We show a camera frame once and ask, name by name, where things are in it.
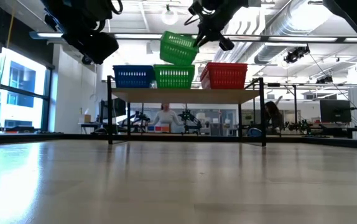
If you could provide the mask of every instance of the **red basket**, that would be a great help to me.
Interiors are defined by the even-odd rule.
[[[245,63],[208,63],[201,75],[203,89],[242,89],[248,65]]]

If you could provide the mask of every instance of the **green basket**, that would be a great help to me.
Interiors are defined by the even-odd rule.
[[[191,37],[165,31],[160,41],[160,59],[174,65],[191,65],[199,53]]]
[[[154,65],[158,88],[191,89],[194,65]]]

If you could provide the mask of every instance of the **box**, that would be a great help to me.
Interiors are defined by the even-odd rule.
[[[86,124],[91,122],[91,115],[89,114],[82,114],[79,116],[79,123]]]

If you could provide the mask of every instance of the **shelf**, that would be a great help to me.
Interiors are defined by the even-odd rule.
[[[112,94],[130,103],[242,104],[258,97],[259,91],[113,88]]]

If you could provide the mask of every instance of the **ceiling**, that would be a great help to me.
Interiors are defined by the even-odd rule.
[[[0,7],[5,11],[11,12],[12,7],[16,4],[16,17],[28,26],[39,32],[50,32],[51,30],[43,22],[44,7],[40,0],[0,0]],[[263,9],[265,13],[265,21],[273,17],[279,10],[288,2],[288,0],[275,0],[275,5]],[[170,8],[178,14],[178,21],[173,25],[167,25],[162,21],[162,13],[166,11],[166,4],[170,4]],[[114,15],[113,19],[107,22],[104,32],[134,32],[134,33],[163,33],[165,30],[178,33],[198,32],[197,23],[190,26],[184,26],[184,22],[190,17],[187,9],[191,5],[192,0],[145,0],[133,1],[123,0],[124,10],[121,15]],[[320,24],[309,35],[356,35],[355,31],[347,24],[347,22],[338,17],[331,15],[326,22]],[[128,64],[137,63],[162,63],[159,60],[159,42],[153,41],[138,41],[129,40],[121,41],[120,50],[114,55],[119,57],[120,62]],[[354,67],[357,63],[357,44],[310,44],[311,54],[321,69],[326,72],[332,72],[338,78],[345,78],[348,69]],[[218,43],[209,43],[202,47],[200,54],[196,58],[195,63],[207,63],[212,61],[219,51]],[[310,77],[318,76],[321,73],[320,68],[314,62],[311,56],[299,60],[292,65],[282,63],[282,59],[286,52],[277,55],[274,60],[267,66],[250,66],[247,80],[252,77],[262,75],[266,82],[306,82]]]

